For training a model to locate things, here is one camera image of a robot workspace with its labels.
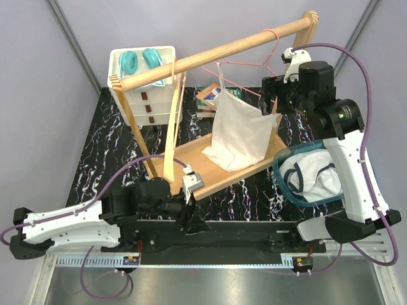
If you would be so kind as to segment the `beige wooden hanger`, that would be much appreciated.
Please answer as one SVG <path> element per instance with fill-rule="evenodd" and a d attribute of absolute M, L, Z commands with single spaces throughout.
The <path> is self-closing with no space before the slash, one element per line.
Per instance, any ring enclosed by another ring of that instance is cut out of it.
<path fill-rule="evenodd" d="M 177 58 L 172 59 L 172 84 L 174 93 L 170 109 L 167 138 L 165 143 L 165 155 L 163 161 L 163 176 L 170 183 L 174 182 L 174 153 L 177 144 L 177 133 L 181 121 L 182 101 L 186 84 L 185 72 L 175 75 L 175 62 Z"/>

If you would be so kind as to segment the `white navy-trimmed tank top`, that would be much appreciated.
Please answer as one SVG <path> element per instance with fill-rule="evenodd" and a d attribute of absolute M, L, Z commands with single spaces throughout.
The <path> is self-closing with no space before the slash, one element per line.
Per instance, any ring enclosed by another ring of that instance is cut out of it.
<path fill-rule="evenodd" d="M 293 194 L 312 203 L 342 194 L 333 159 L 326 149 L 295 154 L 280 166 L 284 183 Z"/>

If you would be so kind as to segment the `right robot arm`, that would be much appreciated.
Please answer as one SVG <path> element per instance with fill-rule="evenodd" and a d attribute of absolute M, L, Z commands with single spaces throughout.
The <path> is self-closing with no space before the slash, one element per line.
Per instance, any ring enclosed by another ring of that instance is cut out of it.
<path fill-rule="evenodd" d="M 270 110 L 275 99 L 278 113 L 297 112 L 308 119 L 332 157 L 343 189 L 343 211 L 326 216 L 322 224 L 315 219 L 298 223 L 297 231 L 288 237 L 294 251 L 302 252 L 320 238 L 340 244 L 358 241 L 400 223 L 400 212 L 381 197 L 362 150 L 368 129 L 360 109 L 353 100 L 336 98 L 331 65 L 301 63 L 294 73 L 263 78 L 262 91 L 263 111 Z"/>

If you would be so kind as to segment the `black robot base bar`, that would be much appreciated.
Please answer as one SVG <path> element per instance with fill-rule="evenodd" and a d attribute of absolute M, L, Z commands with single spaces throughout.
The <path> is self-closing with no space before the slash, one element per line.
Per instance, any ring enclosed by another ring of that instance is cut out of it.
<path fill-rule="evenodd" d="M 293 222 L 208 221 L 209 232 L 184 235 L 173 220 L 138 220 L 119 226 L 119 244 L 102 247 L 103 252 L 133 252 L 139 247 L 144 253 L 158 253 L 170 248 L 255 248 L 272 253 L 322 254 L 322 240 L 296 241 L 292 236 Z"/>

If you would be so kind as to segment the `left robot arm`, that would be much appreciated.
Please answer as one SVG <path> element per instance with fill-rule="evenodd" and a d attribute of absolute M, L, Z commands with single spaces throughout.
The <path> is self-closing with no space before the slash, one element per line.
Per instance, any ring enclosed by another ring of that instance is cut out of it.
<path fill-rule="evenodd" d="M 171 194 L 165 179 L 153 178 L 60 210 L 35 213 L 18 208 L 13 216 L 17 233 L 10 239 L 9 250 L 17 260 L 90 247 L 99 247 L 102 252 L 135 252 L 142 248 L 145 236 L 136 222 L 147 215 L 174 220 L 186 235 L 210 231 L 197 212 L 193 194 L 203 183 L 196 175 L 185 178 L 176 195 Z"/>

